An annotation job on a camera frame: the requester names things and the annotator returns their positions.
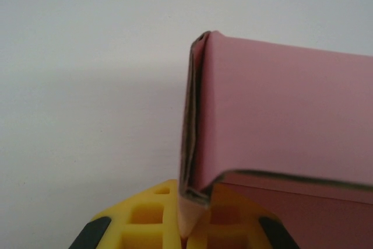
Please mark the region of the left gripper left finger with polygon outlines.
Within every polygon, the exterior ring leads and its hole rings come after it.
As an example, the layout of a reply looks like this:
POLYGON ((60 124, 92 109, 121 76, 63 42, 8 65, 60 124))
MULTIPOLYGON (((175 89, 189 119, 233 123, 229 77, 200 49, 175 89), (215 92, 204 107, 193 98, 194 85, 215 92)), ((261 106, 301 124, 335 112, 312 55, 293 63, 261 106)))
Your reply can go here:
POLYGON ((167 180, 96 214, 70 248, 187 248, 177 225, 177 181, 167 180))

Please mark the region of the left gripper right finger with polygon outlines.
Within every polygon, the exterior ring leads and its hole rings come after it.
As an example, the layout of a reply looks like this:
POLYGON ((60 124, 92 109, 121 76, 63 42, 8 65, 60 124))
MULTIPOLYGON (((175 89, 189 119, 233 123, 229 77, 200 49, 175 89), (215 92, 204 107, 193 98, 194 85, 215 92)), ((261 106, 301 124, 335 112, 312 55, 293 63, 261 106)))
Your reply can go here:
POLYGON ((282 221, 227 186, 213 189, 210 207, 188 237, 188 248, 299 248, 282 221))

